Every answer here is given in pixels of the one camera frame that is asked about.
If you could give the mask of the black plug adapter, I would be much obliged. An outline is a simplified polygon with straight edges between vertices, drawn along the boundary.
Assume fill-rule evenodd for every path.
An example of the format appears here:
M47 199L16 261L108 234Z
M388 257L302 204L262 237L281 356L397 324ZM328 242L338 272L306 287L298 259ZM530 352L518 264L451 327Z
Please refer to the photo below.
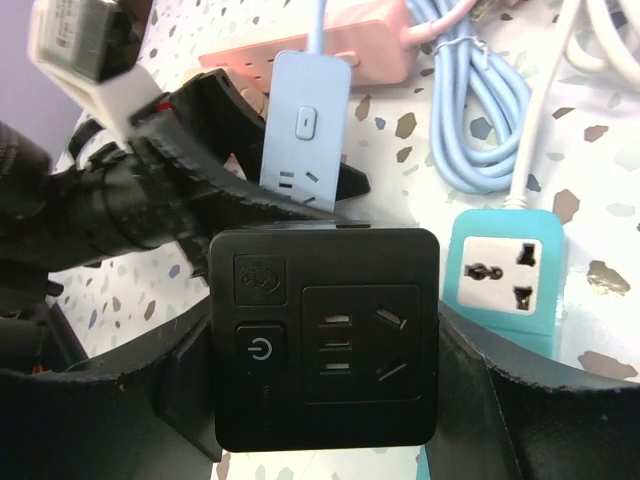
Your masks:
M289 225L210 245L216 435L231 452L414 446L436 429L440 246Z

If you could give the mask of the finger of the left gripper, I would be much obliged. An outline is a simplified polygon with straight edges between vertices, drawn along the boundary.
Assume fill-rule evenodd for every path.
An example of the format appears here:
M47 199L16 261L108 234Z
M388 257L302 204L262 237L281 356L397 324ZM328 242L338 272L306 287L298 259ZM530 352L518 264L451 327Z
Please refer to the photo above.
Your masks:
M302 204L242 179L209 159L210 176L171 159L166 173L182 204L193 215L196 232L215 235L225 229L287 221L344 221L334 212Z

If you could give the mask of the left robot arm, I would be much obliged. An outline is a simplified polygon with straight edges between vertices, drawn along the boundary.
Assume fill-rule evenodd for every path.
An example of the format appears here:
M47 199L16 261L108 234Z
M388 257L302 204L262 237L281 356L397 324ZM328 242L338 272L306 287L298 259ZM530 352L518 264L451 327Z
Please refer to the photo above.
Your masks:
M1 128L1 365L26 374L83 361L47 304L56 272L177 243L197 277L213 236L235 224L316 218L310 201L260 188L266 114L227 69L195 72L127 117L130 132L53 172L49 155Z

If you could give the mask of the teal power strip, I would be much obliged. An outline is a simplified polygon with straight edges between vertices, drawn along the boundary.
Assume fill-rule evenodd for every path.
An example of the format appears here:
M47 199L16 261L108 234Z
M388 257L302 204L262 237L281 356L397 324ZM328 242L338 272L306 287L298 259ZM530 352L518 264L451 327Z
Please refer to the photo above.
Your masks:
M559 218L545 210L476 209L453 225L443 300L467 334L440 347L436 434L422 447L419 479L519 479L502 411L509 393L495 384L488 353L550 358L566 267Z

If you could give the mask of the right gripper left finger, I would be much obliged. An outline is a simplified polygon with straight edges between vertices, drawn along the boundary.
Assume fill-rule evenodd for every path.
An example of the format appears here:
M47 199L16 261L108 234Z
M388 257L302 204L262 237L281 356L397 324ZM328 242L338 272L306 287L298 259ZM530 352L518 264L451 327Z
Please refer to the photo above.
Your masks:
M66 372L1 373L4 479L208 479L209 314L177 318Z

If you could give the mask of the light blue power strip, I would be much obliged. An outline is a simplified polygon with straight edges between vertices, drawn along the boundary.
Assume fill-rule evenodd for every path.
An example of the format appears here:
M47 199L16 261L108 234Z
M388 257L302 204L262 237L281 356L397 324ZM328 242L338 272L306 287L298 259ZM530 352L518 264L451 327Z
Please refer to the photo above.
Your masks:
M325 53L324 1L303 52L275 57L259 185L302 204L335 208L351 66Z

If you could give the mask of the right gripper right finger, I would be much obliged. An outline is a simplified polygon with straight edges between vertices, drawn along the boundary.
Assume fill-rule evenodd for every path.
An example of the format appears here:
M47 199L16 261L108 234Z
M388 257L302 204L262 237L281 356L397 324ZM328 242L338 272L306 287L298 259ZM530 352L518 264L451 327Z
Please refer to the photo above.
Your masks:
M433 479L636 479L639 386L527 350L439 305Z

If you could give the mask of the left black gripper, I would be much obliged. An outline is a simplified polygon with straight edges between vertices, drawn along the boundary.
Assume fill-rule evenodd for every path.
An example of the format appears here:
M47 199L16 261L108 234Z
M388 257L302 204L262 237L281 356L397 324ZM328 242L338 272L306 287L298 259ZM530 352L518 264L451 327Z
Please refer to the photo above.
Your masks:
M167 101L222 162L259 165L268 98L231 69L189 69ZM144 139L110 142L84 167L53 173L47 152L1 126L1 272L47 274L176 242L193 274L206 273L195 178Z

